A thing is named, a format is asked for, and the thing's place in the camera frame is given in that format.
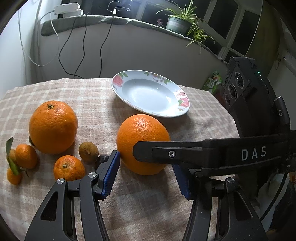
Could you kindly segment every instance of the floral plate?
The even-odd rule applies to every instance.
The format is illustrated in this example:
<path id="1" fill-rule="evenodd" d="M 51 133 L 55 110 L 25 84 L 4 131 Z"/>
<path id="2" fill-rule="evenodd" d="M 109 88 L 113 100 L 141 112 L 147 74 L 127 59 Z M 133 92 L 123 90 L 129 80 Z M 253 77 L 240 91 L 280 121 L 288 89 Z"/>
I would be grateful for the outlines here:
<path id="1" fill-rule="evenodd" d="M 111 85 L 123 102 L 149 115 L 177 117 L 190 107 L 188 96 L 178 85 L 151 72 L 120 72 L 112 78 Z"/>

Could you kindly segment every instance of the black cable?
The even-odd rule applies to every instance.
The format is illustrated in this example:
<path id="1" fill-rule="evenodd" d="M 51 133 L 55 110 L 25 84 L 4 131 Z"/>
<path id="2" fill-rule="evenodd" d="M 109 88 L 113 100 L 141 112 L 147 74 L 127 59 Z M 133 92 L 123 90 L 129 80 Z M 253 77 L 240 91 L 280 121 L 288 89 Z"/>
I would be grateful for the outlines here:
<path id="1" fill-rule="evenodd" d="M 112 14 L 112 21 L 111 21 L 110 28 L 109 28 L 109 31 L 108 31 L 108 33 L 107 33 L 107 36 L 106 36 L 106 38 L 105 38 L 105 40 L 104 40 L 104 42 L 103 42 L 103 44 L 102 44 L 102 46 L 101 46 L 101 48 L 100 48 L 101 68 L 100 68 L 99 78 L 100 78 L 100 76 L 101 76 L 101 72 L 102 72 L 102 47 L 103 47 L 104 43 L 106 42 L 106 40 L 107 40 L 107 38 L 108 38 L 108 36 L 109 36 L 110 29 L 111 29 L 111 27 L 112 27 L 112 23 L 113 23 L 113 19 L 114 19 L 114 14 Z"/>
<path id="2" fill-rule="evenodd" d="M 68 39 L 66 40 L 66 42 L 64 43 L 63 47 L 61 48 L 61 51 L 59 52 L 59 63 L 61 64 L 63 70 L 64 70 L 67 74 L 69 74 L 69 75 L 73 75 L 73 76 L 75 76 L 75 75 L 74 75 L 74 74 L 70 74 L 70 73 L 68 73 L 68 72 L 65 70 L 65 68 L 64 68 L 64 66 L 63 66 L 63 64 L 62 64 L 62 62 L 61 62 L 61 60 L 60 60 L 60 56 L 61 56 L 61 52 L 62 52 L 64 46 L 66 45 L 66 43 L 68 42 L 68 40 L 69 40 L 69 38 L 70 38 L 70 36 L 71 36 L 71 34 L 72 34 L 72 31 L 73 31 L 73 29 L 74 29 L 74 24 L 75 24 L 75 22 L 76 22 L 76 20 L 77 20 L 78 18 L 76 18 L 76 19 L 74 20 L 74 22 L 73 22 L 73 26 L 72 26 L 72 29 L 71 29 L 71 32 L 70 32 L 70 34 L 69 34 L 69 37 L 68 37 Z"/>
<path id="3" fill-rule="evenodd" d="M 272 206 L 274 205 L 274 203 L 276 202 L 277 198 L 279 197 L 279 194 L 281 193 L 283 186 L 285 184 L 285 181 L 287 179 L 287 175 L 288 173 L 285 173 L 283 176 L 283 179 L 281 181 L 281 184 L 279 185 L 279 188 L 274 196 L 274 198 L 272 199 L 271 203 L 269 204 L 269 206 L 267 207 L 267 209 L 265 210 L 265 212 L 263 213 L 263 215 L 260 217 L 260 221 L 262 221 L 266 215 L 268 214 L 268 212 L 270 211 L 270 209 L 272 208 Z"/>
<path id="4" fill-rule="evenodd" d="M 84 36 L 83 36 L 83 40 L 82 40 L 83 57 L 82 57 L 82 60 L 80 61 L 80 64 L 78 65 L 78 67 L 77 67 L 77 69 L 76 69 L 76 71 L 74 73 L 74 76 L 73 76 L 74 79 L 75 79 L 76 73 L 77 73 L 77 71 L 78 71 L 78 69 L 79 69 L 79 67 L 80 67 L 80 65 L 81 65 L 81 63 L 82 63 L 82 61 L 83 61 L 83 59 L 85 57 L 84 39 L 85 39 L 85 36 L 86 36 L 86 18 L 87 18 L 87 14 L 85 15 L 85 19 L 84 19 L 85 32 L 84 32 Z"/>

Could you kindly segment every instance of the window pane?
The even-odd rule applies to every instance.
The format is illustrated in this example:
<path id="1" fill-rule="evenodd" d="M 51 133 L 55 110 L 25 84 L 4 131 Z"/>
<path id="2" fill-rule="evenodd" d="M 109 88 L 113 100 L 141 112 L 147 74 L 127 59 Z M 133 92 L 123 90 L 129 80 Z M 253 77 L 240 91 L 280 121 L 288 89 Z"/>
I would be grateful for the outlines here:
<path id="1" fill-rule="evenodd" d="M 210 50 L 213 51 L 214 54 L 218 55 L 222 46 L 211 38 L 206 38 L 206 41 L 203 42 L 205 46 L 207 46 Z"/>
<path id="2" fill-rule="evenodd" d="M 228 61 L 229 61 L 229 59 L 230 59 L 230 57 L 239 57 L 236 53 L 234 53 L 234 52 L 232 52 L 232 51 L 230 51 L 229 50 L 229 52 L 228 52 L 228 54 L 227 54 L 227 56 L 226 56 L 226 58 L 224 59 L 225 60 L 225 62 L 227 62 L 228 63 Z"/>
<path id="3" fill-rule="evenodd" d="M 178 4 L 180 8 L 184 9 L 185 5 L 189 5 L 190 0 L 176 0 L 174 2 Z M 205 13 L 207 12 L 210 2 L 211 0 L 193 0 L 193 6 L 197 6 L 197 8 L 194 11 L 194 14 L 196 14 L 197 17 L 203 19 L 205 17 Z"/>
<path id="4" fill-rule="evenodd" d="M 91 13 L 93 15 L 107 15 L 112 16 L 112 13 L 107 10 L 108 4 L 110 3 L 110 0 L 101 0 L 101 1 L 93 1 L 92 7 L 91 7 Z M 138 9 L 140 7 L 140 2 L 130 2 L 131 4 L 131 11 L 126 11 L 125 9 L 117 8 L 116 16 L 122 17 L 122 18 L 136 18 Z M 118 2 L 113 2 L 109 6 L 109 10 L 113 10 L 114 7 L 120 6 Z"/>
<path id="5" fill-rule="evenodd" d="M 208 24 L 226 38 L 237 8 L 238 5 L 234 0 L 217 0 Z"/>
<path id="6" fill-rule="evenodd" d="M 232 44 L 233 49 L 246 55 L 259 21 L 259 15 L 245 11 L 242 23 Z"/>
<path id="7" fill-rule="evenodd" d="M 168 22 L 168 14 L 170 13 L 166 11 L 162 11 L 156 14 L 161 9 L 162 8 L 147 4 L 141 21 L 154 24 L 160 27 L 166 27 L 166 24 Z"/>

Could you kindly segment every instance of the table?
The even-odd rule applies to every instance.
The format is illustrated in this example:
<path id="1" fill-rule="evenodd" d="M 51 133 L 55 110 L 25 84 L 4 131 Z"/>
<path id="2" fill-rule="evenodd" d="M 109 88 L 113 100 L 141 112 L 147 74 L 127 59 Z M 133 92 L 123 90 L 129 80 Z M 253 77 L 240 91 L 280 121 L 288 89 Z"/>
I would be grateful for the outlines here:
<path id="1" fill-rule="evenodd" d="M 100 153 L 116 149 L 116 134 L 121 123 L 140 112 L 122 102 L 111 89 L 111 79 L 60 79 L 16 87 L 0 101 L 0 213 L 12 232 L 24 240 L 38 207 L 55 182 L 53 165 L 63 155 L 80 158 L 78 147 L 84 141 L 97 145 Z M 186 115 L 157 118 L 172 141 L 198 141 L 207 138 L 239 137 L 233 118 L 209 93 L 183 87 L 190 99 Z M 37 151 L 40 164 L 25 175 L 19 186 L 6 179 L 6 141 L 13 136 L 13 148 L 29 144 L 29 119 L 43 102 L 59 100 L 69 104 L 78 118 L 74 145 L 60 155 Z M 93 167 L 84 163 L 87 172 Z M 140 176 L 120 165 L 111 194 L 100 207 L 110 240 L 182 240 L 192 201 L 181 195 L 173 169 L 167 166 L 154 176 Z M 84 240 L 79 199 L 75 198 L 78 240 Z M 209 240 L 213 239 L 211 222 Z"/>

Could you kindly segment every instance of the camera lens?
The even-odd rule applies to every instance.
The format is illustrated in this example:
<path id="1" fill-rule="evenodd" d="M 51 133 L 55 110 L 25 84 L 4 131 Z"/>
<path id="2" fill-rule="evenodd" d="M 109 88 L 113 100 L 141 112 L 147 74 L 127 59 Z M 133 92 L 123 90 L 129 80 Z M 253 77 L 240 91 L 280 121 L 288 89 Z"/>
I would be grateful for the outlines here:
<path id="1" fill-rule="evenodd" d="M 244 86 L 244 80 L 242 79 L 242 76 L 239 73 L 236 73 L 234 77 L 235 77 L 237 86 L 242 88 Z"/>
<path id="2" fill-rule="evenodd" d="M 237 98 L 237 92 L 235 91 L 234 86 L 233 85 L 229 85 L 228 86 L 228 90 L 229 90 L 229 93 L 232 96 L 232 98 L 233 99 L 236 99 Z"/>
<path id="3" fill-rule="evenodd" d="M 225 101 L 228 105 L 230 105 L 230 99 L 229 96 L 227 94 L 225 94 Z"/>

